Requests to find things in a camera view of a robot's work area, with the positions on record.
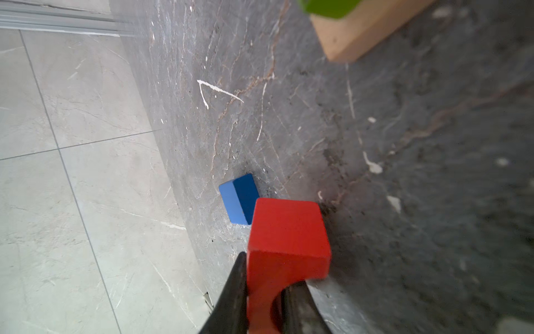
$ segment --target wooden board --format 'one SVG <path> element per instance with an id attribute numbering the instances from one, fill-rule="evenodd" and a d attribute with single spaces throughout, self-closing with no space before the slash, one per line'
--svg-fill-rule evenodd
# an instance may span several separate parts
<path id="1" fill-rule="evenodd" d="M 326 57 L 354 61 L 380 43 L 434 0 L 363 0 L 346 17 L 334 20 L 311 15 Z"/>

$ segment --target blue toy block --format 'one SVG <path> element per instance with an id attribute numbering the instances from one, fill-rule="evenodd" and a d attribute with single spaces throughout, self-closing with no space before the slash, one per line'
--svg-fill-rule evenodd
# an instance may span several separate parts
<path id="1" fill-rule="evenodd" d="M 219 192 L 231 223 L 252 224 L 256 200 L 260 197 L 252 174 L 246 174 L 221 184 Z"/>

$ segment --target blue cube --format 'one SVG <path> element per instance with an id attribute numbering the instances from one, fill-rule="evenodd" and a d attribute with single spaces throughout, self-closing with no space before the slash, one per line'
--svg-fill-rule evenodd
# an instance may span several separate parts
<path id="1" fill-rule="evenodd" d="M 219 192 L 231 223 L 252 224 L 256 200 L 260 197 L 252 174 L 246 174 L 221 184 Z"/>

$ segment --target red block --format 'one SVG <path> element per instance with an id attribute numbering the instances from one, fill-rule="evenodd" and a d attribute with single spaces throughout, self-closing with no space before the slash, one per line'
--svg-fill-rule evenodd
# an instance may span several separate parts
<path id="1" fill-rule="evenodd" d="M 331 257 L 317 203 L 259 198 L 247 251 L 248 332 L 280 333 L 275 298 L 293 283 L 325 278 Z"/>

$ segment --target dark blue block face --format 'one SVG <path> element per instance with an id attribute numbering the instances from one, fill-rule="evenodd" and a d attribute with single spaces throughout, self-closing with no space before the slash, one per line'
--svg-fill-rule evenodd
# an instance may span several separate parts
<path id="1" fill-rule="evenodd" d="M 250 225 L 256 200 L 260 197 L 252 174 L 225 182 L 219 186 L 224 207 L 233 224 Z"/>

